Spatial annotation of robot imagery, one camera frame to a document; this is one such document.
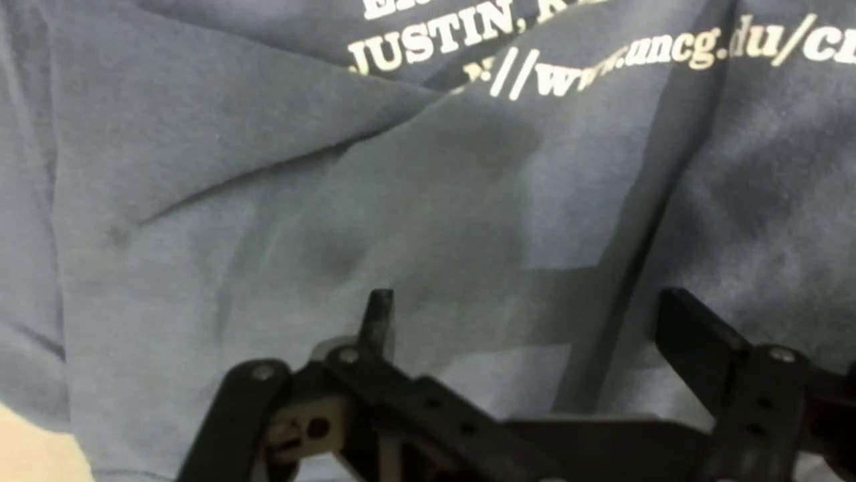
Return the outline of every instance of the gray fabric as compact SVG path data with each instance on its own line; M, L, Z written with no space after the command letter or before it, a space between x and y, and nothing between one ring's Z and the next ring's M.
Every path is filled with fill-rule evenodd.
M491 48L585 66L808 13L656 4ZM507 101L435 88L466 56L349 74L345 43L387 27L316 0L3 1L0 396L68 429L99 482L174 479L228 367L304 364L375 287L397 293L395 360L498 415L702 425L648 340L665 284L752 340L853 355L851 63L650 63Z

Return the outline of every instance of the gray t-shirt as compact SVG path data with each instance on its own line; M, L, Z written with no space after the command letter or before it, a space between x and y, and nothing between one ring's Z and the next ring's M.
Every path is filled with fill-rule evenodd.
M856 355L856 4L10 0L0 398L165 482L224 368L397 300L495 415L706 422L660 287Z

